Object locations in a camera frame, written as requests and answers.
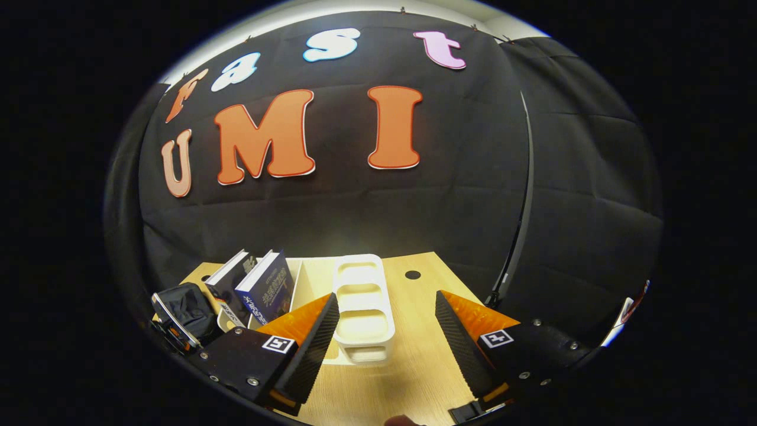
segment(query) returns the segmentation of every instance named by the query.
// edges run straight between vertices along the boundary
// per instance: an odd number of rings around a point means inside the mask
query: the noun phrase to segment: book
[[[234,289],[254,270],[255,256],[240,250],[227,263],[205,280],[210,294],[216,299],[221,309],[229,316],[235,326],[247,327],[250,312],[236,296]]]
[[[260,325],[289,312],[294,279],[284,252],[268,251],[235,291]]]

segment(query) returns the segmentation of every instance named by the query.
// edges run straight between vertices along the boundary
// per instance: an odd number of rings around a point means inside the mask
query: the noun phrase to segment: wooden table
[[[332,291],[335,259],[288,259],[293,274],[298,271],[292,309]],[[382,261],[396,327],[388,363],[377,367],[322,365],[300,414],[280,414],[309,424],[350,426],[381,426],[387,418],[405,414],[418,424],[447,426],[453,424],[447,410],[474,399],[434,316],[436,291],[481,302],[436,253]],[[186,280],[201,283],[198,278],[220,266],[202,264]],[[406,278],[408,271],[418,271],[420,278]],[[336,355],[332,340],[326,358]]]

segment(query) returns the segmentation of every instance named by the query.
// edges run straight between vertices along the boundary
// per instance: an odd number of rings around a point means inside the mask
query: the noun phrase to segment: book spine
[[[234,311],[229,307],[229,304],[224,302],[221,299],[216,299],[216,302],[221,306],[221,309],[226,313],[226,315],[229,316],[229,319],[232,320],[234,325],[237,327],[247,327],[244,323],[242,323],[239,318],[236,316]]]
[[[268,321],[263,317],[263,314],[260,313],[260,310],[258,310],[257,306],[255,305],[255,302],[252,301],[252,297],[250,293],[235,290],[237,294],[239,295],[239,299],[242,300],[242,302],[245,304],[245,307],[252,313],[252,315],[255,316],[258,322],[260,322],[260,325],[266,325],[268,324]]]

